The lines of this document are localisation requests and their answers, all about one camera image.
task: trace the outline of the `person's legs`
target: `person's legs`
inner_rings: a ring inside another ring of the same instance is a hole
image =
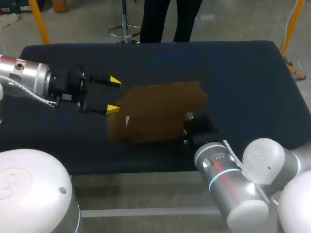
[[[197,16],[202,0],[176,0],[178,23],[174,37],[175,42],[189,42],[195,17]]]
[[[141,43],[161,42],[165,17],[170,1],[171,0],[145,0],[144,17],[140,30]]]

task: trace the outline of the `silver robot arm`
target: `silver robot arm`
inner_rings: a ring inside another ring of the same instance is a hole
[[[111,113],[113,105],[86,102],[89,83],[121,86],[111,75],[85,75],[81,66],[51,69],[43,63],[0,55],[0,84],[5,94],[31,97],[51,107],[58,107],[61,101],[74,103],[80,113]]]
[[[194,162],[233,232],[251,232],[263,225],[269,213],[264,196],[271,197],[286,187],[278,206],[279,233],[306,233],[311,231],[311,217],[306,218],[300,202],[311,195],[310,153],[311,143],[289,151],[271,139],[261,138],[244,151],[242,164],[247,173],[236,165],[226,146],[218,142],[203,145]],[[296,199],[293,193],[302,198]],[[288,204],[295,206],[294,219],[299,219],[296,222],[306,226],[301,231],[291,225],[293,220],[288,220],[292,215]]]

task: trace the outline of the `cable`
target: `cable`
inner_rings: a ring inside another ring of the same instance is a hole
[[[5,42],[4,42],[3,33],[2,33],[2,16],[0,16],[0,37],[2,40],[3,48],[4,48],[4,55],[6,55],[6,47],[5,47]]]
[[[295,4],[295,6],[294,6],[292,12],[290,13],[290,15],[289,15],[289,17],[288,17],[288,19],[287,19],[286,26],[285,26],[284,40],[283,40],[282,48],[280,49],[280,51],[282,51],[282,50],[284,49],[285,42],[286,42],[286,37],[287,37],[287,28],[288,28],[288,25],[289,25],[289,23],[290,23],[290,21],[291,21],[291,18],[292,18],[293,14],[294,14],[294,12],[295,12],[295,10],[296,10],[296,8],[297,8],[298,2],[299,2],[299,0],[296,0],[296,4]]]
[[[16,87],[18,87],[22,91],[26,92],[28,95],[33,97],[35,100],[40,101],[41,103],[47,104],[50,107],[55,107],[55,105],[57,104],[56,102],[45,100],[45,99],[41,98],[40,96],[37,96],[34,92],[32,92],[28,88],[24,87],[22,84],[14,81],[13,79],[10,79],[10,78],[4,76],[4,75],[0,74],[0,79],[4,79],[4,80],[14,84]]]

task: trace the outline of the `chrome stool base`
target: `chrome stool base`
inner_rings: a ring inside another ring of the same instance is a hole
[[[138,29],[140,29],[139,26],[134,26],[134,25],[130,25],[130,24],[128,25],[128,27],[129,27],[129,29],[130,29],[130,28],[138,28]],[[120,28],[123,28],[123,26],[120,25],[120,26],[118,26],[118,27],[110,28],[109,31],[108,31],[108,33],[109,33],[110,35],[113,35],[113,36],[116,36],[116,37],[122,37],[122,38],[130,38],[130,37],[137,36],[137,35],[140,34],[140,32],[134,33],[134,34],[132,34],[132,35],[117,35],[117,34],[113,34],[113,31],[114,31],[114,30],[117,30],[117,29],[120,29]]]
[[[129,43],[132,43],[132,42],[130,42],[131,41],[130,37],[133,37],[133,36],[136,36],[136,35],[140,34],[140,32],[138,32],[138,33],[130,35],[129,29],[130,28],[140,29],[140,27],[139,26],[130,25],[128,23],[126,0],[121,0],[121,5],[122,5],[122,25],[120,25],[118,27],[110,28],[108,33],[110,35],[113,35],[113,36],[116,36],[116,37],[124,38],[124,42],[126,44],[129,44]],[[120,28],[123,29],[123,35],[114,34],[113,31],[117,30],[117,29],[120,29]]]

